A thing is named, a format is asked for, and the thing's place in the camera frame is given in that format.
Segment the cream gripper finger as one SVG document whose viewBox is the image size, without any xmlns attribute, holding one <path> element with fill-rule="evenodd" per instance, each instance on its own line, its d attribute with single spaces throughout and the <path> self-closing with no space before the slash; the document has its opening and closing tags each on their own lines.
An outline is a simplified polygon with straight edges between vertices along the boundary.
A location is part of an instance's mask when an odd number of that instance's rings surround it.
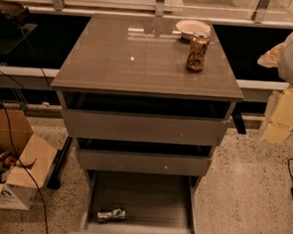
<svg viewBox="0 0 293 234">
<path fill-rule="evenodd" d="M 293 88 L 273 91 L 265 108 L 265 119 L 257 140 L 261 148 L 274 149 L 293 131 Z"/>
<path fill-rule="evenodd" d="M 281 52 L 284 48 L 284 44 L 280 43 L 267 51 L 263 56 L 260 56 L 257 60 L 257 64 L 265 67 L 277 67 Z"/>
</svg>

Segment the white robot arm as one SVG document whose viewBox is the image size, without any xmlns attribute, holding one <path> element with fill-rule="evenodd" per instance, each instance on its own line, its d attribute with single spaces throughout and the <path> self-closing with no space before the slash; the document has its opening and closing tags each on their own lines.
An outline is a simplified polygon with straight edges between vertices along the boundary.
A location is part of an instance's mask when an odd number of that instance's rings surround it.
<svg viewBox="0 0 293 234">
<path fill-rule="evenodd" d="M 274 149 L 293 131 L 293 32 L 283 43 L 261 56 L 257 63 L 277 67 L 278 76 L 289 86 L 283 91 L 273 91 L 265 108 L 265 119 L 259 129 L 258 145 Z"/>
</svg>

